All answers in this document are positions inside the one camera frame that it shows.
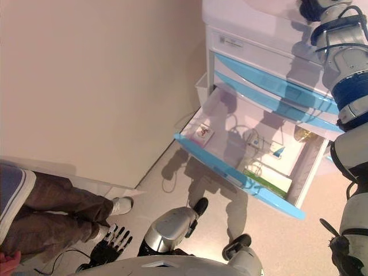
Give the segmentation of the bystander bare hand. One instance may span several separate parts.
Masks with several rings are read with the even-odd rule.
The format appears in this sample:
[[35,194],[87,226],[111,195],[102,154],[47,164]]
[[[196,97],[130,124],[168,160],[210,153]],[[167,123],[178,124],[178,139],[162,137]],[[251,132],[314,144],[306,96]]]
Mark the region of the bystander bare hand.
[[21,251],[16,251],[14,255],[7,256],[1,253],[1,276],[12,275],[21,261]]

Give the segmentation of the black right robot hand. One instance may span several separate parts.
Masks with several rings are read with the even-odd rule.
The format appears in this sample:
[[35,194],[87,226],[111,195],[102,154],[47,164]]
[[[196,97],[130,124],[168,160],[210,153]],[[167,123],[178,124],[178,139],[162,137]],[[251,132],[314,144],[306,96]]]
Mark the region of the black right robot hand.
[[301,0],[299,8],[300,14],[310,22],[319,22],[325,10],[318,0]]

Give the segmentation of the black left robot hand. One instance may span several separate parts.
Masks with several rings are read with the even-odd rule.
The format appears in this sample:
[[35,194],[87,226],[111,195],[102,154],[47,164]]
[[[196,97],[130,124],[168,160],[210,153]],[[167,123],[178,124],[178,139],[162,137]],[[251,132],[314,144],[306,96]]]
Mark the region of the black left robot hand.
[[92,249],[90,264],[100,266],[116,261],[130,245],[132,239],[130,230],[113,224]]

